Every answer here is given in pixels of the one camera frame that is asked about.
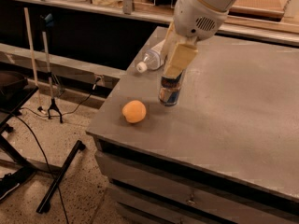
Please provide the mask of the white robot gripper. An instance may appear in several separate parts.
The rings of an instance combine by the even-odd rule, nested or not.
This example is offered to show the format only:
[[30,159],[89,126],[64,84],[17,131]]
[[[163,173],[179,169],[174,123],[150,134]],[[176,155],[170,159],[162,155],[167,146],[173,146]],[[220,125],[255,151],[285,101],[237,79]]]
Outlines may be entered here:
[[227,18],[228,11],[220,10],[204,0],[177,0],[174,22],[171,22],[161,50],[163,74],[176,78],[198,53],[194,39],[206,40],[217,33]]

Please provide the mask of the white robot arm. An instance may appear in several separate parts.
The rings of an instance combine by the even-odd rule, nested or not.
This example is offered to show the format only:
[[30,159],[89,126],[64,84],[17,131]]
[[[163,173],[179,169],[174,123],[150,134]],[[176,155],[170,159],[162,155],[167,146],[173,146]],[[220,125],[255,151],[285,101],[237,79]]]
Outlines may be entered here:
[[177,78],[198,53],[196,43],[212,37],[236,0],[177,0],[161,58],[163,76]]

